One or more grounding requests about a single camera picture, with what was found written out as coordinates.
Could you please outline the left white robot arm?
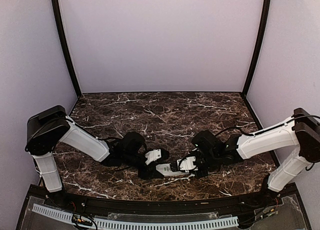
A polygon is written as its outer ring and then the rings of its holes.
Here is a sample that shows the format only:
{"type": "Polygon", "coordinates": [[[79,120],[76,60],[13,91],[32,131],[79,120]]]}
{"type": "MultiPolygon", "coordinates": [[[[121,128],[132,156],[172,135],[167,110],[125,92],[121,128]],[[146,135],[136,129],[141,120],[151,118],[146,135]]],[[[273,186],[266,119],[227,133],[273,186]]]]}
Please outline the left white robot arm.
{"type": "Polygon", "coordinates": [[[99,138],[80,127],[61,105],[40,112],[27,121],[25,151],[33,157],[51,200],[60,208],[67,208],[71,198],[63,191],[53,156],[58,143],[67,144],[106,167],[127,165],[147,170],[166,155],[161,148],[148,150],[144,137],[137,132],[128,132],[122,138],[99,138]]]}

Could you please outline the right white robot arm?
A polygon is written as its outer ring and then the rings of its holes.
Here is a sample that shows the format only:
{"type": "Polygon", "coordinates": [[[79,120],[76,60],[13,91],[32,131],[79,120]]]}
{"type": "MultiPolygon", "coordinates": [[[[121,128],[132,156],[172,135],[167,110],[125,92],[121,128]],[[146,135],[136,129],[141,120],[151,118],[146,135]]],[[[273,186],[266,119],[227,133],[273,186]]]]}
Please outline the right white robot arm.
{"type": "Polygon", "coordinates": [[[296,108],[291,117],[253,133],[243,132],[223,142],[209,130],[199,132],[191,143],[203,155],[207,167],[231,165],[273,150],[293,147],[291,154],[268,175],[265,188],[255,195],[255,203],[266,207],[275,193],[302,170],[320,161],[320,118],[296,108]]]}

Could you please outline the white remote control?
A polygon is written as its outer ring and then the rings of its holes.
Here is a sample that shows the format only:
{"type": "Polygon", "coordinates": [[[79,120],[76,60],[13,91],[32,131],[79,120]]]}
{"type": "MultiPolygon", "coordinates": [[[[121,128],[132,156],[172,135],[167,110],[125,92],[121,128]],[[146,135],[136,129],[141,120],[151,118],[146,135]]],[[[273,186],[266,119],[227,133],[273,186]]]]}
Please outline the white remote control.
{"type": "Polygon", "coordinates": [[[190,172],[172,171],[169,163],[158,164],[155,166],[155,169],[164,177],[184,176],[190,174],[190,172]]]}

